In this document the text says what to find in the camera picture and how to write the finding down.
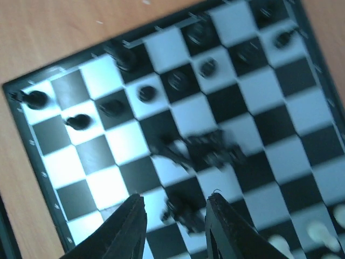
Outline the black and white chessboard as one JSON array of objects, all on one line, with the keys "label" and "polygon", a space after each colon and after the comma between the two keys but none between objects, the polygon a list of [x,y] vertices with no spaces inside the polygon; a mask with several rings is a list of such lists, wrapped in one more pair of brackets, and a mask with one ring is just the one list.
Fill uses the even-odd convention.
[{"label": "black and white chessboard", "polygon": [[[218,190],[264,238],[281,235],[294,258],[344,258],[344,116],[300,1],[278,1],[279,17],[260,22],[259,1],[204,1],[116,37],[136,55],[123,71],[110,42],[5,83],[12,116],[63,247],[89,237],[131,194],[144,198],[148,215],[145,258],[203,258],[206,239],[170,219],[160,220],[172,194],[206,212],[207,197]],[[197,46],[187,37],[195,23],[209,23],[213,42]],[[275,36],[298,28],[277,49]],[[256,49],[244,64],[236,51]],[[214,58],[208,78],[200,65]],[[171,71],[187,75],[177,91]],[[141,86],[156,88],[143,103]],[[18,101],[20,91],[48,95],[41,110]],[[100,104],[119,100],[125,110],[108,117]],[[68,117],[86,114],[90,125],[76,131]],[[237,143],[246,160],[223,168],[206,164],[185,170],[152,155],[161,138],[188,157],[180,140],[217,129]],[[307,225],[320,221],[340,246],[333,252],[314,242]]]}]

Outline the black pawn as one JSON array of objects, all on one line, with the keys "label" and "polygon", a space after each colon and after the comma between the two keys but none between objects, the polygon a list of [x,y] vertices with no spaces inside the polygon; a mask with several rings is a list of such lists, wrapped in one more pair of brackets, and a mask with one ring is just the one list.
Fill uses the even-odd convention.
[{"label": "black pawn", "polygon": [[236,56],[240,62],[250,65],[255,61],[256,53],[255,48],[245,46],[236,51]]},{"label": "black pawn", "polygon": [[108,117],[118,117],[125,110],[123,103],[116,99],[100,104],[99,108]]},{"label": "black pawn", "polygon": [[71,127],[76,131],[86,129],[91,123],[91,117],[86,114],[77,114],[74,117],[68,117],[65,120],[65,125]]},{"label": "black pawn", "polygon": [[168,83],[177,91],[185,91],[189,86],[189,79],[181,71],[171,71],[168,75]]},{"label": "black pawn", "polygon": [[138,90],[137,97],[143,103],[152,102],[156,97],[156,88],[150,85],[141,86]]},{"label": "black pawn", "polygon": [[199,68],[199,74],[204,77],[212,77],[217,72],[218,63],[214,58],[205,60]]}]

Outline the black corner rook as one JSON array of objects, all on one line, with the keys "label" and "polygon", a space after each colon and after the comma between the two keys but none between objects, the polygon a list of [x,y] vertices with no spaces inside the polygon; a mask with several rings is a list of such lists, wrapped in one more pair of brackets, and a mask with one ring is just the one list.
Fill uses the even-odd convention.
[{"label": "black corner rook", "polygon": [[20,91],[18,94],[18,101],[26,104],[32,110],[41,110],[49,102],[48,95],[42,91],[34,90],[30,93]]}]

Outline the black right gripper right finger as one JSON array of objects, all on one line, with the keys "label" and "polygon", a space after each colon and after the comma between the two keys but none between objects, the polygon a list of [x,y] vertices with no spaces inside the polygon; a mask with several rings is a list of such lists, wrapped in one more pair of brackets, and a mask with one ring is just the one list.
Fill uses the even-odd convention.
[{"label": "black right gripper right finger", "polygon": [[205,228],[208,258],[286,257],[261,237],[220,193],[212,193],[207,199]]}]

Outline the black pawn chess piece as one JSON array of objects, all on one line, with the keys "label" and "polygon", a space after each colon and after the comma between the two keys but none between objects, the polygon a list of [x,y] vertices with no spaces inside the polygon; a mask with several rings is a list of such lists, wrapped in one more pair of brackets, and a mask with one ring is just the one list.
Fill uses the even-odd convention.
[{"label": "black pawn chess piece", "polygon": [[282,49],[286,47],[290,43],[293,35],[297,32],[299,32],[298,28],[291,28],[290,30],[285,30],[278,33],[273,40],[273,45],[277,49]]}]

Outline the black king chess piece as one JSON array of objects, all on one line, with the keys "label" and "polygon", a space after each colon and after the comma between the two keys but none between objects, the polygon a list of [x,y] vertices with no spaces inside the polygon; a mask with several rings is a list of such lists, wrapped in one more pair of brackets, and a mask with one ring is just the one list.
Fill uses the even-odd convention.
[{"label": "black king chess piece", "polygon": [[131,71],[135,69],[137,60],[135,53],[124,47],[116,46],[112,48],[112,57],[115,59],[116,65],[123,71]]}]

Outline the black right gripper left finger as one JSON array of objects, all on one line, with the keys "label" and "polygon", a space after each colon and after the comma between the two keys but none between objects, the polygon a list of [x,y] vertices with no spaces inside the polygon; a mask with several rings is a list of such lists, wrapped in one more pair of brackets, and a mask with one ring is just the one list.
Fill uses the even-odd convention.
[{"label": "black right gripper left finger", "polygon": [[146,230],[144,199],[133,194],[91,236],[62,258],[142,258]]}]

